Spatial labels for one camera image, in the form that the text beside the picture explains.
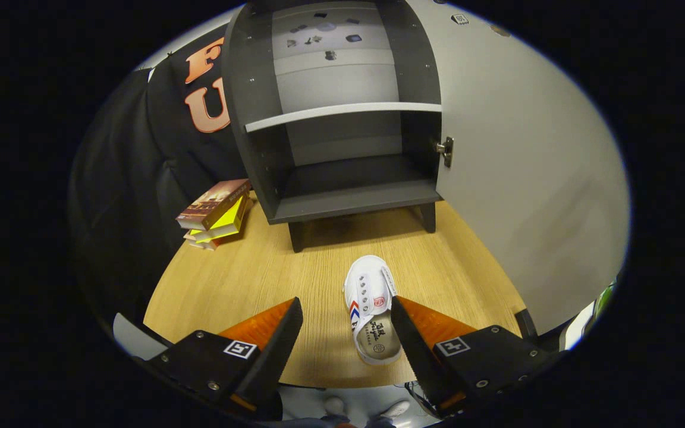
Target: brown book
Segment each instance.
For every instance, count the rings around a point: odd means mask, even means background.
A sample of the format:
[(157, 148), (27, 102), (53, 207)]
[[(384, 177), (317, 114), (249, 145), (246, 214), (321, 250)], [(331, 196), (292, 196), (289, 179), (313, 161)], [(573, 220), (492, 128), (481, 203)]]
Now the brown book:
[(193, 247), (200, 247), (200, 248), (204, 248), (206, 250), (212, 251), (218, 247), (218, 239), (212, 239), (211, 241), (202, 242), (202, 243), (195, 242), (195, 241), (187, 241), (187, 244), (189, 244), (190, 246), (193, 246)]
[(182, 228), (208, 230), (250, 190), (250, 180), (220, 181), (176, 217)]

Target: person's foot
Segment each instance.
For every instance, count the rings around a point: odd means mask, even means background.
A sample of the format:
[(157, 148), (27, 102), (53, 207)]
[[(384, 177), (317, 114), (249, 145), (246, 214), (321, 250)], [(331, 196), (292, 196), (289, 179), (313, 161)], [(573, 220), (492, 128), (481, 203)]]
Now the person's foot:
[(339, 396), (330, 396), (324, 400), (324, 411), (329, 415), (345, 416), (345, 403)]
[(404, 414), (409, 409), (409, 406), (411, 406), (411, 404), (406, 400), (398, 401), (396, 404), (393, 404), (391, 408), (384, 411), (380, 416), (388, 419), (395, 419)]

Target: open cabinet door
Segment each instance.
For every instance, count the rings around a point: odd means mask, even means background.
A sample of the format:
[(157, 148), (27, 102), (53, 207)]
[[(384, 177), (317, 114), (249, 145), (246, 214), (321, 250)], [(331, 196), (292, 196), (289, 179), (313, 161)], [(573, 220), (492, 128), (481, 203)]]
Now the open cabinet door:
[(549, 331), (623, 265), (630, 197), (617, 144), (582, 90), (521, 40), (451, 5), (409, 5), (438, 65), (442, 141), (454, 139), (438, 193)]

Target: cabinet shelf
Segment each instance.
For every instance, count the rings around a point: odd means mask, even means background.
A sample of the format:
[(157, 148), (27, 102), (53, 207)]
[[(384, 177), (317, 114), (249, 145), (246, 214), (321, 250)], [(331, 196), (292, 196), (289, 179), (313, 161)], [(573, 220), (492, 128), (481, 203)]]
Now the cabinet shelf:
[(302, 109), (293, 113), (280, 114), (267, 119), (256, 120), (245, 124), (245, 131), (263, 130), (276, 125), (288, 124), (297, 120), (312, 119), (315, 117), (331, 116), (334, 114), (362, 113), (367, 111), (431, 111), (440, 113), (441, 105), (435, 103), (405, 103), (397, 101), (378, 103), (352, 103), (351, 105), (322, 106), (321, 108)]
[(268, 220), (303, 222), (440, 199), (435, 176), (404, 155), (334, 160), (294, 168)]

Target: black cloth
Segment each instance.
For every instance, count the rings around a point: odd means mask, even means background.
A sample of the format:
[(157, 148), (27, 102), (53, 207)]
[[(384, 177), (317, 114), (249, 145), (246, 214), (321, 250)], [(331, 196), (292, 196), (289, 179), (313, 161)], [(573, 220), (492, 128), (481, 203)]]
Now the black cloth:
[(221, 113), (212, 82), (221, 58), (190, 84), (187, 58), (226, 26), (150, 69), (133, 71), (99, 111), (74, 158), (68, 221), (78, 280), (100, 321), (120, 312), (141, 324), (152, 292), (184, 231), (176, 216), (215, 182), (247, 178), (231, 126), (196, 129), (184, 99), (207, 87), (209, 115)]

